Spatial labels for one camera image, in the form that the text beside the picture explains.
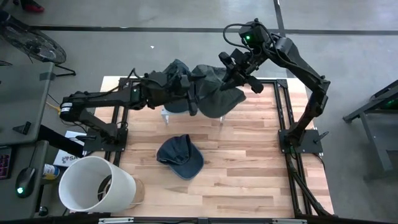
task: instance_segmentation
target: paper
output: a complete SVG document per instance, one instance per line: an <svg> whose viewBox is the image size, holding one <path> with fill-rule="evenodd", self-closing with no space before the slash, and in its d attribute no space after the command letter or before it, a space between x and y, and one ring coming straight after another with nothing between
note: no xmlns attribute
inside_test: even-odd
<svg viewBox="0 0 398 224"><path fill-rule="evenodd" d="M81 135L86 135L86 133L78 133L78 132L74 132L74 131L67 131L67 133L65 134L66 138L75 138L76 136L81 136ZM81 144L82 146L84 146L84 142L79 141L77 139L71 139L71 141L75 141L78 144ZM69 167L72 163L74 163L76 160L78 160L79 158L76 156L73 156L63 150L59 150L58 154L54 160L53 165L56 166L63 166L63 167Z"/></svg>

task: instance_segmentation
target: fan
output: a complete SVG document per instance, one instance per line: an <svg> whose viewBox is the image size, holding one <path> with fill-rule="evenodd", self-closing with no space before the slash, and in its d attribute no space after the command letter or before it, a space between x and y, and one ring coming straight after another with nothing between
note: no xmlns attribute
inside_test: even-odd
<svg viewBox="0 0 398 224"><path fill-rule="evenodd" d="M29 58L32 57L41 62L53 62L55 66L72 72L58 76L76 75L75 71L60 66L67 60L67 54L56 41L16 18L9 16L6 21L0 22L0 36Z"/></svg>

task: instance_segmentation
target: keyboard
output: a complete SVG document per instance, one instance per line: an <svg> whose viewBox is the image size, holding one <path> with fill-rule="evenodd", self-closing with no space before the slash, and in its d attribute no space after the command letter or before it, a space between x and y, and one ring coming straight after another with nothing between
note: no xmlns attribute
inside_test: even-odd
<svg viewBox="0 0 398 224"><path fill-rule="evenodd" d="M11 152L9 146L0 146L0 180L10 178L11 174Z"/></svg>

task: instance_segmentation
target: can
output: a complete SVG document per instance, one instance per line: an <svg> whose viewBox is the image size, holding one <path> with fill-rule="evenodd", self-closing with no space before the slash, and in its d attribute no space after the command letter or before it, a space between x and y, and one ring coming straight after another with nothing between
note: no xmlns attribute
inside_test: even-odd
<svg viewBox="0 0 398 224"><path fill-rule="evenodd" d="M60 175L60 169L50 164L44 164L43 176L45 180L55 180Z"/></svg>

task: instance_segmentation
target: shoe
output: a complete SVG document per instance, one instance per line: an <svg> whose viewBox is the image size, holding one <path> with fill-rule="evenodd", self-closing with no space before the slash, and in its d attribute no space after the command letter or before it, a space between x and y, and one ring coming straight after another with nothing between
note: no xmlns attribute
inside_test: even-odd
<svg viewBox="0 0 398 224"><path fill-rule="evenodd" d="M37 2L31 0L25 3L21 3L23 10L27 12L44 12L44 7L37 4Z"/></svg>

